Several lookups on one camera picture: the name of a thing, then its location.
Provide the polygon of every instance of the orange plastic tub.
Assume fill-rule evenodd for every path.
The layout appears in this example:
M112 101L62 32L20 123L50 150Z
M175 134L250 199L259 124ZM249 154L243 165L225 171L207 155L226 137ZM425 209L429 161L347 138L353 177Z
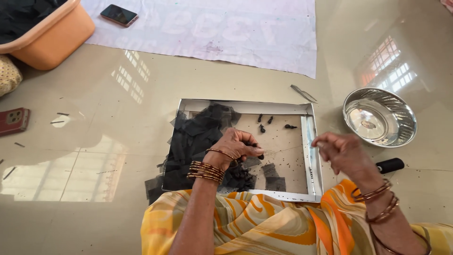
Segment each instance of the orange plastic tub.
M10 53L38 70L50 70L77 50L94 28L80 0L67 0L18 39L0 44L0 54Z

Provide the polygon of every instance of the white paper sheet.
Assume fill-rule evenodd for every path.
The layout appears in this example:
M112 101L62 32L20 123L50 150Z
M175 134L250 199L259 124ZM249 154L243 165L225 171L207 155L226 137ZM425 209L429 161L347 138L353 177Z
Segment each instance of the white paper sheet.
M138 13L124 28L100 12ZM223 60L316 78L314 0L82 0L96 24L89 44Z

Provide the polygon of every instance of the black thread spool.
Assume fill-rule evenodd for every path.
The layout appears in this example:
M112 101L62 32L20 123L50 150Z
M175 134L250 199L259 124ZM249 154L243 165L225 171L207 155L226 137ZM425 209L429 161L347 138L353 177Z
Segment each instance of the black thread spool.
M381 174L393 172L404 168L404 162L399 158L392 158L386 161L376 163L377 169Z

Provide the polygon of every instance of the yellow fabric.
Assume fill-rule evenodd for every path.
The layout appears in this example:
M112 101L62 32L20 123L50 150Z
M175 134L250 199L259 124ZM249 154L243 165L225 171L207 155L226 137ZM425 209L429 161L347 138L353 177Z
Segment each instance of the yellow fabric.
M22 74L5 55L0 54L0 97L17 88L22 81Z
M262 194L217 195L214 254L376 254L365 205L350 194L356 186L343 180L321 203L289 203ZM145 212L142 254L167 254L191 190L164 193ZM426 237L432 255L452 254L453 225L421 223L412 228Z

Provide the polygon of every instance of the stainless steel bowl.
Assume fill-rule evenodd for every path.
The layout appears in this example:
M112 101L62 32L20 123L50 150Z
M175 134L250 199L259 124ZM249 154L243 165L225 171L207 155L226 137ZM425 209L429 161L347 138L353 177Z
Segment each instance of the stainless steel bowl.
M417 119L406 102L379 88L350 93L344 100L343 117L358 136L379 147L401 147L417 133Z

